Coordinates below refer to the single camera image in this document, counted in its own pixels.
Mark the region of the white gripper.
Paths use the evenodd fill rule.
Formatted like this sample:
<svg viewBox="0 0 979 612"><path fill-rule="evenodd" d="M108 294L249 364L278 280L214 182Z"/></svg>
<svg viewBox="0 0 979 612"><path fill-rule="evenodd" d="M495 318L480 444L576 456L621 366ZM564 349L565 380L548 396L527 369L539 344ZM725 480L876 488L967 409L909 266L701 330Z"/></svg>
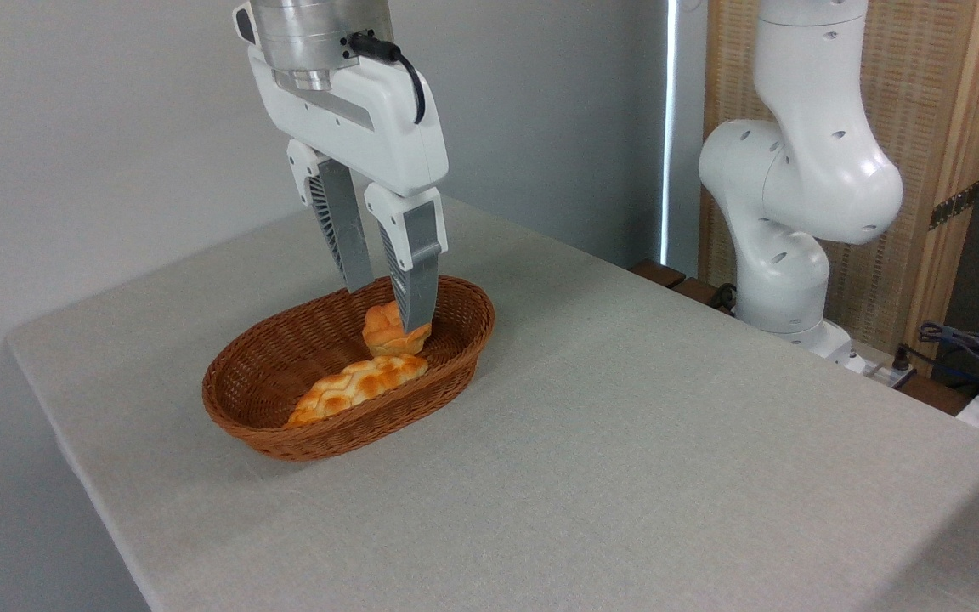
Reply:
<svg viewBox="0 0 979 612"><path fill-rule="evenodd" d="M304 92L258 47L247 55L269 117L291 137L287 156L298 194L347 290L374 281L351 169L377 183L366 186L365 204L381 231L405 333L430 324L439 256L448 251L442 199L430 187L450 170L430 86L422 85L425 113L415 123L415 93L400 67L362 59L331 73L327 92Z"/></svg>

